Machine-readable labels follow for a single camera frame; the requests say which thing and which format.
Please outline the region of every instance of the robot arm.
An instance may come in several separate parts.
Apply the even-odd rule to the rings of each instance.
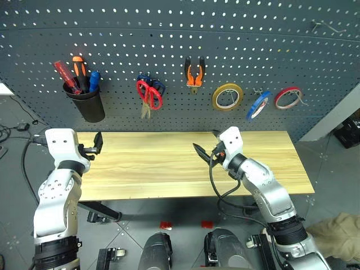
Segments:
[[[95,146],[79,145],[72,129],[49,129],[45,132],[55,169],[39,188],[40,203],[34,215],[34,242],[36,270],[80,269],[77,252],[77,204],[81,197],[82,175],[90,170],[90,160],[99,154],[101,133],[95,137]]]
[[[253,195],[259,210],[268,224],[268,233],[274,235],[276,248],[287,260],[284,268],[293,270],[331,270],[319,252],[313,237],[308,234],[296,216],[289,194],[275,179],[266,165],[242,154],[242,139],[237,127],[230,127],[218,136],[213,150],[216,163],[236,179],[242,180]],[[209,164],[205,150],[194,145],[197,153]]]

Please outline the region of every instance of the yellow tape roll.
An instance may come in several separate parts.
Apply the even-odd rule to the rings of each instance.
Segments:
[[[237,97],[232,104],[227,105],[227,106],[222,106],[219,104],[218,98],[222,93],[227,92],[227,91],[229,91],[230,94],[231,94],[231,91],[235,91],[237,93]],[[236,85],[235,83],[226,83],[226,84],[218,87],[214,91],[213,98],[212,98],[213,107],[219,111],[230,111],[230,110],[238,107],[238,105],[240,105],[243,95],[244,94],[243,94],[240,86]]]

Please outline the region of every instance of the red object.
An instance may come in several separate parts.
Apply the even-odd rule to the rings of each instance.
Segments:
[[[160,229],[164,230],[171,230],[173,228],[173,225],[169,221],[161,221],[160,222]]]
[[[156,90],[154,87],[150,87],[146,82],[138,80],[136,82],[136,88],[141,99],[144,100],[145,103],[149,104],[150,108],[153,110],[158,110],[162,107],[163,98],[161,97],[161,94],[158,92],[158,90]],[[155,106],[154,96],[156,96],[157,100],[159,101],[157,106]]]
[[[75,79],[73,78],[73,75],[71,74],[70,70],[65,66],[65,64],[61,61],[57,61],[53,63],[53,65],[66,83],[66,85],[71,88],[73,94],[81,94],[82,90],[78,87]]]
[[[283,95],[285,95],[285,94],[287,94],[287,93],[289,93],[289,92],[293,92],[293,91],[297,91],[297,92],[298,92],[298,95],[299,95],[298,98],[297,98],[294,102],[292,102],[291,104],[288,104],[288,105],[286,105],[286,106],[279,106],[279,105],[278,105],[279,99],[280,99]],[[276,97],[275,97],[275,99],[274,99],[275,107],[278,108],[279,110],[286,110],[286,109],[292,108],[292,107],[294,107],[296,104],[299,103],[299,101],[300,101],[300,99],[301,99],[302,96],[303,96],[303,93],[302,93],[302,91],[300,90],[299,87],[292,86],[292,87],[285,88],[284,90],[281,90],[279,94],[276,95]]]
[[[214,227],[214,223],[212,221],[202,220],[201,226],[204,229],[212,229]]]

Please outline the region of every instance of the hook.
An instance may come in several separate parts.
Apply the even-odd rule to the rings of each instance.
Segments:
[[[263,89],[261,87],[259,90],[256,90],[255,87],[253,87],[253,91],[255,94],[259,94],[259,95],[261,95],[263,93]]]
[[[343,33],[346,32],[346,29],[343,30],[336,30],[335,28],[331,27],[329,24],[327,24],[326,22],[324,22],[323,20],[320,22],[316,22],[315,20],[311,21],[312,23],[314,23],[314,27],[311,30],[311,32],[314,32],[315,28],[318,27],[319,25],[325,25],[326,27],[328,27],[329,29],[331,29],[332,31],[336,32],[336,33]]]
[[[298,99],[300,100],[300,102],[301,102],[302,104],[304,104],[304,105],[306,105],[306,106],[309,106],[309,104],[305,103],[305,102],[302,100],[302,95],[299,95],[299,92],[298,92],[298,91],[290,91],[290,93],[295,94],[295,95],[298,97]]]

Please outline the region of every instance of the blue screwdriver handle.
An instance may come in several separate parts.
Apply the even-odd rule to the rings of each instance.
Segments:
[[[99,80],[100,80],[100,72],[99,71],[91,72],[89,92],[95,92],[96,87],[99,84]]]

